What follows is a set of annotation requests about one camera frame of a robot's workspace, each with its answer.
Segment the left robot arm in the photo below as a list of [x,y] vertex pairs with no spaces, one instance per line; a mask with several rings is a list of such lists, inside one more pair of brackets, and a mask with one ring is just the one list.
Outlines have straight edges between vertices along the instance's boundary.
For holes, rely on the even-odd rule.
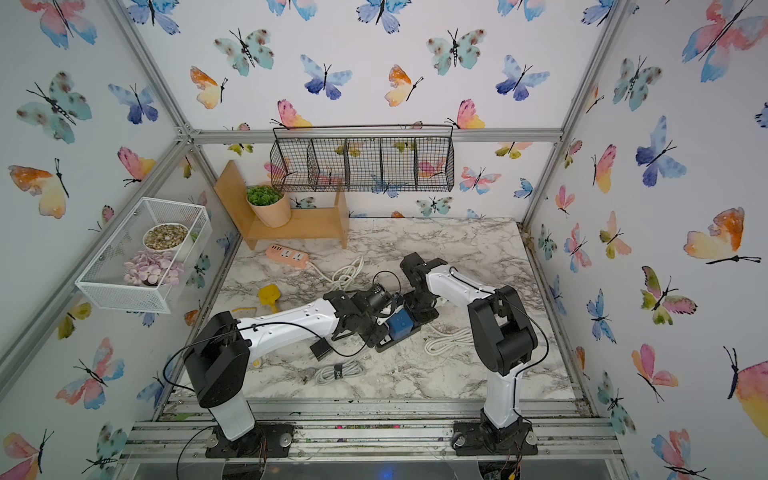
[[220,435],[237,441],[256,425],[243,385],[249,365],[275,350],[308,339],[350,333],[373,348],[389,335],[386,319],[403,303],[376,284],[368,290],[332,291],[306,305],[275,314],[236,319],[215,315],[181,356],[198,405],[213,415]]

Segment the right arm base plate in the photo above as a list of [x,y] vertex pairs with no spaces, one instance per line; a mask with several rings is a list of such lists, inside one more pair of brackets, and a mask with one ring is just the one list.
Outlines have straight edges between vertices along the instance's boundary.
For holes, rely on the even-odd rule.
[[532,424],[518,420],[504,428],[489,421],[455,422],[451,448],[458,456],[535,456],[537,440]]

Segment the potted green plant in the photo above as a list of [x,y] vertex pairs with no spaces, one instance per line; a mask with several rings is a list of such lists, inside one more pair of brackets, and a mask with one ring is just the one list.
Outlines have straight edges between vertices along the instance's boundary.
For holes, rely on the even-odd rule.
[[282,227],[291,219],[288,197],[269,184],[247,187],[245,198],[256,217],[269,228]]

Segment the black power strip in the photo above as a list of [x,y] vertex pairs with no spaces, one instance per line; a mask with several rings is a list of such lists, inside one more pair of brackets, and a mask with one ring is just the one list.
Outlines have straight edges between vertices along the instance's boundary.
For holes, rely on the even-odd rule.
[[408,339],[421,330],[422,325],[414,320],[406,311],[401,310],[389,317],[384,326],[387,328],[385,337],[375,345],[377,352],[383,352],[394,345]]

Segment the yellow toy shovel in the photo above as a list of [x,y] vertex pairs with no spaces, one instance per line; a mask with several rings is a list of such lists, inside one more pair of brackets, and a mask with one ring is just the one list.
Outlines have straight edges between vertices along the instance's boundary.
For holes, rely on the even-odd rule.
[[[276,284],[269,284],[261,288],[258,292],[258,299],[259,299],[260,305],[263,308],[267,309],[270,314],[275,314],[280,312],[280,308],[277,305],[280,297],[281,297],[281,292]],[[236,308],[232,310],[232,313],[243,313],[243,312],[256,313],[257,310],[258,310],[257,307],[241,307],[241,308]]]

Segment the pink succulent flowers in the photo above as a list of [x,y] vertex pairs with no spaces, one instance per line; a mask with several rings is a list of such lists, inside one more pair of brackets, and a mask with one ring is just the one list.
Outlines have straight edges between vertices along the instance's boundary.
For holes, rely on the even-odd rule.
[[130,286],[159,287],[177,285],[184,273],[183,264],[170,251],[139,251],[123,264],[123,281]]

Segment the bowl of pebbles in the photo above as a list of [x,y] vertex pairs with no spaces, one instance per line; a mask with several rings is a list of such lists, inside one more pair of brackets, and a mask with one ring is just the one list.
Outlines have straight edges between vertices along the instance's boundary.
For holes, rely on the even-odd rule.
[[143,236],[143,246],[150,251],[178,250],[186,240],[189,229],[179,223],[163,223],[150,228]]

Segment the wooden shelf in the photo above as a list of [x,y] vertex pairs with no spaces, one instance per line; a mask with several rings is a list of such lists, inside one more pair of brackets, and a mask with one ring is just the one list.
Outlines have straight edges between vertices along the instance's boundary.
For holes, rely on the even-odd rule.
[[345,194],[337,191],[329,208],[290,209],[285,196],[276,206],[255,207],[246,198],[246,184],[234,160],[219,176],[214,190],[251,250],[260,240],[338,239],[348,246],[349,217]]

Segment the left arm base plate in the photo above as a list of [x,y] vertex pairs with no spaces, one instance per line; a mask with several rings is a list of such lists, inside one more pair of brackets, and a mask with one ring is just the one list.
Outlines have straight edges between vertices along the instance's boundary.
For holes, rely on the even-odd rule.
[[256,423],[254,428],[236,440],[229,440],[220,426],[206,442],[205,457],[212,459],[287,458],[293,443],[295,427],[287,423]]

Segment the pink power strip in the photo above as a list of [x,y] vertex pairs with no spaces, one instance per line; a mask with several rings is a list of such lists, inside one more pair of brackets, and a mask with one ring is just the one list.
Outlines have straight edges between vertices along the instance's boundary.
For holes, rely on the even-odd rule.
[[279,244],[268,246],[265,254],[269,260],[298,269],[305,269],[310,263],[308,253]]

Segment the blue plug adapter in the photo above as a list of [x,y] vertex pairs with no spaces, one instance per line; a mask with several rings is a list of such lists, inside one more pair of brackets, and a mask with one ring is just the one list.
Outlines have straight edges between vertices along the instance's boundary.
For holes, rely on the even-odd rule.
[[389,317],[386,324],[389,328],[389,336],[393,341],[406,338],[414,329],[414,321],[406,309],[402,309]]

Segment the black plug adapter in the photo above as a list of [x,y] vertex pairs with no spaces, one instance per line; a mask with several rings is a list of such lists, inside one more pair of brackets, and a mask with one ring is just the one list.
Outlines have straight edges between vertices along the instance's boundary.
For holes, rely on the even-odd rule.
[[323,360],[325,357],[334,352],[332,346],[326,338],[320,338],[310,346],[310,351],[317,361]]

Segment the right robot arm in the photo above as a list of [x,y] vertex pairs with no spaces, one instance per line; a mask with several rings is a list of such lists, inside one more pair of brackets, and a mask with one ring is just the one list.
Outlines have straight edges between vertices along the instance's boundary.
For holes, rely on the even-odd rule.
[[440,258],[426,261],[417,253],[405,256],[400,268],[412,287],[404,308],[416,327],[438,318],[440,299],[467,315],[475,352],[489,371],[484,421],[497,430],[513,425],[521,417],[519,376],[538,347],[517,291],[485,285]]

